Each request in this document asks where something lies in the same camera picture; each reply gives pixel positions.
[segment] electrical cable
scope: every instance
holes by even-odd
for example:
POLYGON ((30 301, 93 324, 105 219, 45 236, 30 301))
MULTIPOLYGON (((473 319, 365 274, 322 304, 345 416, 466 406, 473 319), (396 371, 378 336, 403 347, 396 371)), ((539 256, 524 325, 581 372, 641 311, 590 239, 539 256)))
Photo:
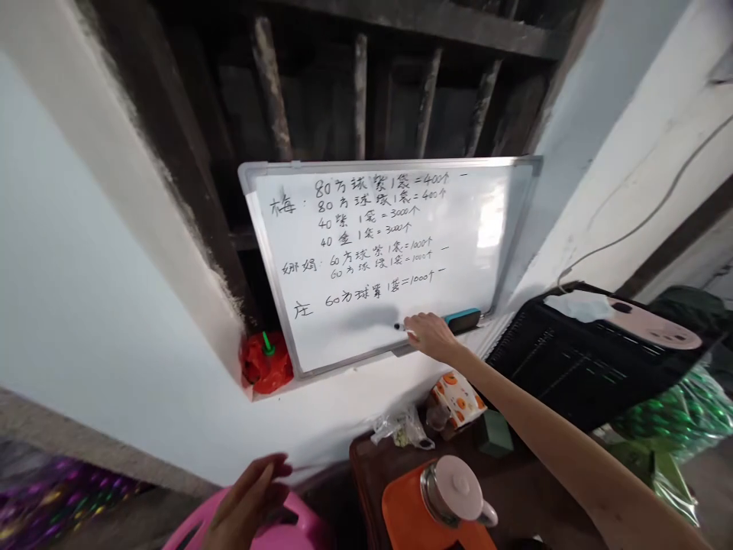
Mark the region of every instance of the electrical cable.
POLYGON ((594 254, 598 254, 601 251, 606 250, 607 248, 610 248, 614 246, 615 244, 620 243, 621 241, 625 241, 629 237, 631 237, 634 233, 639 231, 639 229, 643 228, 649 220, 651 220, 657 212, 659 212, 662 207, 667 203, 669 198, 672 196, 672 193, 674 193, 675 188, 677 187, 677 184, 682 179, 683 174, 687 171, 687 168, 689 165, 697 158, 697 156, 702 152, 702 150, 706 147, 710 141, 712 141, 716 135, 720 134, 720 132, 725 128, 731 121, 733 121, 733 115, 728 116, 718 127, 708 136, 705 138, 705 140, 697 146, 697 148, 690 154, 689 157, 687 157, 687 160, 685 160, 684 164, 680 167, 680 169, 677 171, 677 174, 675 175, 674 179, 672 180, 672 185, 670 185, 670 188, 667 190, 667 193, 665 193, 664 197, 662 197, 662 200, 659 201, 659 204, 652 210, 649 215, 647 215, 642 222, 637 225, 635 228, 630 230, 629 233, 624 235, 623 237, 617 238, 615 241, 606 244, 605 246, 602 246, 601 248, 597 248, 594 251, 589 252, 588 254, 584 254, 582 257, 580 257, 579 260, 575 260, 569 267, 566 267, 564 270, 560 272, 560 275, 557 276, 557 287, 563 291, 563 293, 567 294, 567 291, 563 288, 563 286, 560 284, 560 279, 565 277, 566 275, 570 274, 570 272, 573 270, 575 266, 577 266, 580 262, 587 259, 588 257, 593 256, 594 254))

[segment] black crate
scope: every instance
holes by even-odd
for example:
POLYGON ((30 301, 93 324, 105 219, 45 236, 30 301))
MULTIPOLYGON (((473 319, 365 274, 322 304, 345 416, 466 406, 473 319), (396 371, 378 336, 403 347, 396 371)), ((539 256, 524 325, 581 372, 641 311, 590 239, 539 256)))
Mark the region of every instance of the black crate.
MULTIPOLYGON (((585 283, 567 289, 613 296, 585 283)), ((522 306, 486 363, 584 432, 664 392, 704 353, 704 345, 661 348, 604 321, 566 317, 543 303, 551 294, 560 291, 522 306)))

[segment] wooden table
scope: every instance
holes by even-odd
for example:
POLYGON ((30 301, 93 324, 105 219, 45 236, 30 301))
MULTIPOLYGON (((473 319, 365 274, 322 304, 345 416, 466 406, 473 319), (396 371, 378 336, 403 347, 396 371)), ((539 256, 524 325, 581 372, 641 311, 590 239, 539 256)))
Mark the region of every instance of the wooden table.
POLYGON ((370 434, 351 443, 349 457, 360 502, 369 548, 391 548, 384 518, 382 493, 389 482, 431 458, 461 457, 476 472, 484 497, 496 509, 499 524, 490 530, 499 550, 512 541, 539 535, 553 550, 603 550, 596 527, 560 483, 515 438, 515 451, 496 459, 479 453, 473 445, 476 423, 450 442, 436 438, 436 449, 397 448, 391 438, 374 445, 370 434))

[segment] red plastic bag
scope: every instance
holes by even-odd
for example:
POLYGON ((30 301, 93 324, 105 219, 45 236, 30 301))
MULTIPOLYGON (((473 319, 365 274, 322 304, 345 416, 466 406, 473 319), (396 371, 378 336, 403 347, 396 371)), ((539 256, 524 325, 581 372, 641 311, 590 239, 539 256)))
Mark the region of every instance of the red plastic bag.
POLYGON ((270 344, 275 348, 272 355, 265 354, 265 340, 262 333, 242 338, 239 348, 239 364, 242 367, 242 385, 253 385, 257 393, 268 394, 285 386, 292 380, 292 363, 285 339, 281 332, 268 332, 270 344))

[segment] whiteboard frame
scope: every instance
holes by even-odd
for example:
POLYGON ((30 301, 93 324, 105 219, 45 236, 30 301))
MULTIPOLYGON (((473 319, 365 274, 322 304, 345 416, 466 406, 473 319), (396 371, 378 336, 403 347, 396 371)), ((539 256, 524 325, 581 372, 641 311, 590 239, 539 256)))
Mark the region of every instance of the whiteboard frame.
POLYGON ((273 252, 270 249, 270 241, 267 238, 267 231, 265 229, 265 221, 262 216, 262 210, 260 209, 260 201, 257 198, 257 177, 259 176, 294 176, 299 174, 326 174, 326 173, 339 173, 339 172, 359 172, 359 171, 374 171, 374 170, 437 170, 452 169, 452 168, 491 168, 491 167, 513 167, 529 165, 532 166, 532 179, 531 184, 528 186, 530 189, 523 189, 523 196, 521 198, 521 206, 519 209, 519 215, 513 222, 512 227, 509 227, 508 216, 505 217, 504 234, 502 236, 501 251, 499 253, 499 269, 498 276, 496 279, 496 288, 494 290, 494 296, 492 298, 492 304, 489 309, 485 312, 481 312, 481 317, 484 319, 491 313, 496 306, 496 300, 499 298, 499 294, 504 286, 504 280, 506 271, 509 263, 511 262, 516 247, 516 241, 518 238, 519 230, 524 225, 525 218, 527 215, 527 205, 529 203, 529 197, 534 193, 534 188, 537 185, 537 180, 542 170, 542 157, 537 155, 528 155, 526 157, 487 157, 487 158, 467 158, 467 159, 419 159, 419 160, 336 160, 330 162, 301 162, 300 160, 294 160, 292 162, 285 163, 268 163, 268 162, 250 162, 242 163, 237 169, 240 184, 242 185, 242 191, 244 197, 247 200, 247 207, 250 210, 250 216, 252 218, 252 225, 254 227, 255 235, 257 236, 257 243, 260 247, 260 254, 264 262, 265 271, 267 272, 267 279, 270 282, 270 289, 273 291, 273 298, 275 299, 275 308, 277 315, 280 319, 280 325, 283 328, 283 336, 288 346, 288 352, 290 353, 290 360, 292 362, 293 373, 295 378, 298 380, 305 380, 313 378, 319 374, 325 374, 332 370, 341 369, 351 364, 358 363, 365 359, 381 355, 393 351, 397 348, 401 348, 407 342, 407 339, 395 344, 382 346, 381 348, 367 351, 365 353, 349 357, 337 363, 332 363, 319 367, 308 372, 303 372, 300 367, 300 360, 298 359, 298 351, 295 346, 295 339, 292 336, 292 328, 290 326, 290 318, 283 298, 283 292, 280 289, 278 279, 278 269, 275 265, 273 252))

